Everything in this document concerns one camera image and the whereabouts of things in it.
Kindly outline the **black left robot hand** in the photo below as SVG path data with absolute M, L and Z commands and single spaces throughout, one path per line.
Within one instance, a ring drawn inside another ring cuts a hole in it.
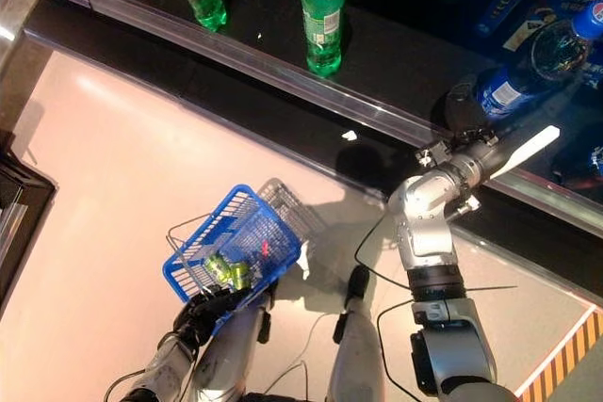
M 213 295 L 199 293 L 176 316 L 172 331 L 196 354 L 210 339 L 218 320 L 232 312 L 250 292 L 249 288 L 243 288 L 220 289 Z

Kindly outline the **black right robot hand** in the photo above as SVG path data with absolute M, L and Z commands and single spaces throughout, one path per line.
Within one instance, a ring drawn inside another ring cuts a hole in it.
M 536 132 L 529 132 L 527 127 L 517 129 L 501 138 L 478 159 L 481 167 L 479 185 L 518 167 L 554 142 L 560 134 L 559 127 L 547 125 L 538 127 Z

